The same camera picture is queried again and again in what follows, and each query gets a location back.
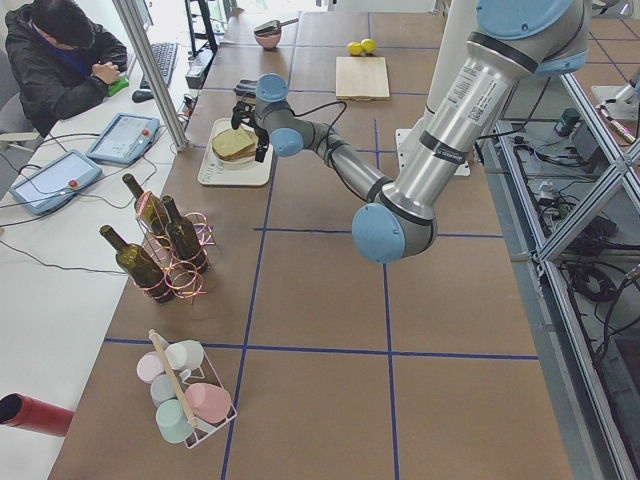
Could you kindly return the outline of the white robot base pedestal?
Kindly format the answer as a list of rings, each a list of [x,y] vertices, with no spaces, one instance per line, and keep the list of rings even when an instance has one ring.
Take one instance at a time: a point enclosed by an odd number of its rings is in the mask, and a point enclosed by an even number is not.
[[[446,97],[457,74],[467,59],[466,40],[476,28],[476,1],[447,1],[442,41],[436,60],[425,111],[411,129],[396,130],[396,150],[400,170],[406,168],[419,137]]]

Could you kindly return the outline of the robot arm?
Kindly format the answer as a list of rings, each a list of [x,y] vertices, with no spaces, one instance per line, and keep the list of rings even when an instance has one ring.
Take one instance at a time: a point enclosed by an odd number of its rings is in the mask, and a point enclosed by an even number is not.
[[[261,76],[254,118],[275,153],[310,150],[365,200],[352,237],[362,256],[392,263],[417,255],[437,235],[434,204],[474,142],[495,122],[513,86],[531,75],[580,69],[587,58],[588,1],[471,1],[466,56],[434,114],[415,125],[396,179],[362,161],[330,126],[297,118],[277,74]]]

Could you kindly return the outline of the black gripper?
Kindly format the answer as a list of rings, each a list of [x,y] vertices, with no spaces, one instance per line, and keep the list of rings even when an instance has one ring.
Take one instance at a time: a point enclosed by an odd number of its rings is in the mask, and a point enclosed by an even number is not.
[[[258,138],[254,161],[257,163],[263,163],[265,160],[267,149],[270,145],[269,133],[258,125],[253,126],[254,133]]]

